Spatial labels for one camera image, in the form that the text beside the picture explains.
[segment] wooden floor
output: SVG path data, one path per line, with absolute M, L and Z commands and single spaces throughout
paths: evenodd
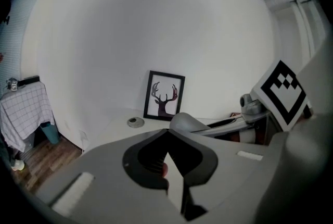
M 81 151 L 64 138 L 60 138 L 58 144 L 45 140 L 34 149 L 19 155 L 25 167 L 22 171 L 13 171 L 12 174 L 17 184 L 35 193 L 50 175 L 80 155 Z

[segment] white sneaker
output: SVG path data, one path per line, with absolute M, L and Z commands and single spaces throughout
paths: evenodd
M 24 162 L 22 160 L 15 160 L 15 164 L 11 169 L 13 171 L 22 170 L 24 168 Z

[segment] checkered tablecloth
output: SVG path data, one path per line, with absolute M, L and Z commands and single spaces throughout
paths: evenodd
M 26 139 L 40 124 L 54 118 L 41 82 L 6 93 L 0 100 L 0 128 L 7 144 L 24 152 Z

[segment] picture frame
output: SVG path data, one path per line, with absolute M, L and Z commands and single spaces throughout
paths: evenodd
M 185 77 L 150 71 L 144 118 L 171 121 L 180 112 Z

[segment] deer antler artwork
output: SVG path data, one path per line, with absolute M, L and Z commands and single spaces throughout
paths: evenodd
M 168 114 L 165 111 L 165 105 L 168 102 L 175 101 L 178 98 L 178 90 L 177 90 L 176 86 L 173 84 L 172 85 L 172 90 L 173 90 L 172 98 L 168 99 L 168 95 L 166 94 L 165 101 L 162 101 L 161 94 L 159 95 L 159 97 L 156 96 L 156 92 L 158 91 L 157 85 L 159 83 L 160 82 L 154 83 L 153 86 L 151 87 L 151 96 L 156 98 L 155 102 L 156 102 L 156 104 L 158 104 L 158 116 L 159 117 L 173 117 L 174 116 L 173 114 Z

